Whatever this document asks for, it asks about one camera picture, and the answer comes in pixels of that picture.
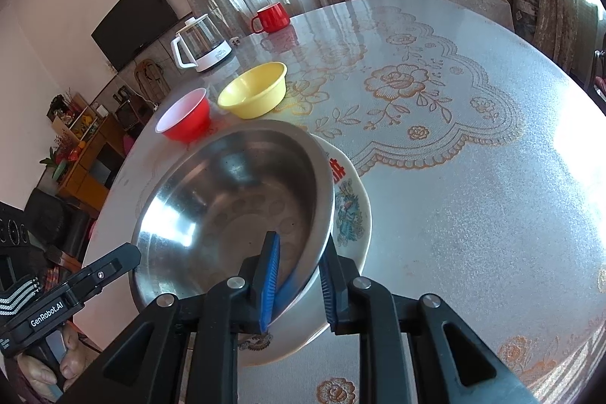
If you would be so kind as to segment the left hand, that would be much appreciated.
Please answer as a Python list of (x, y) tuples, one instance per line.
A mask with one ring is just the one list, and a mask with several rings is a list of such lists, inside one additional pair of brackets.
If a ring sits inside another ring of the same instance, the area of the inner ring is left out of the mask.
[[(66, 391), (79, 376), (91, 365), (98, 356), (95, 349), (84, 345), (80, 333), (75, 326), (68, 323), (62, 329), (62, 338), (66, 346), (66, 353), (59, 364), (59, 370), (65, 378), (62, 389)], [(56, 375), (45, 364), (31, 356), (20, 354), (16, 357), (20, 373), (27, 382), (26, 389), (20, 392), (24, 403), (55, 403), (58, 397), (53, 393), (52, 387), (58, 384)]]

